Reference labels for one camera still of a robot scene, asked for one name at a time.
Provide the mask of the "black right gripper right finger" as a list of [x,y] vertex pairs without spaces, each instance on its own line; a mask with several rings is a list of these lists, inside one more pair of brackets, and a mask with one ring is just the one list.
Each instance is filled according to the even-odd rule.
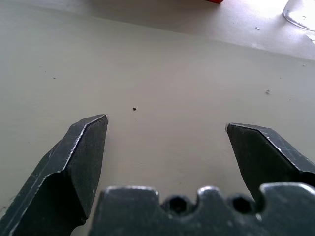
[[255,200],[265,183],[300,182],[315,187],[315,163],[271,128],[226,125],[242,178]]

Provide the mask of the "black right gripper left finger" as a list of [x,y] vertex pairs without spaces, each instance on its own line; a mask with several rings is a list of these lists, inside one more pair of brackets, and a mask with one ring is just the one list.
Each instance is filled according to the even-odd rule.
[[71,236],[90,216],[108,117],[79,120],[40,160],[0,219],[0,236]]

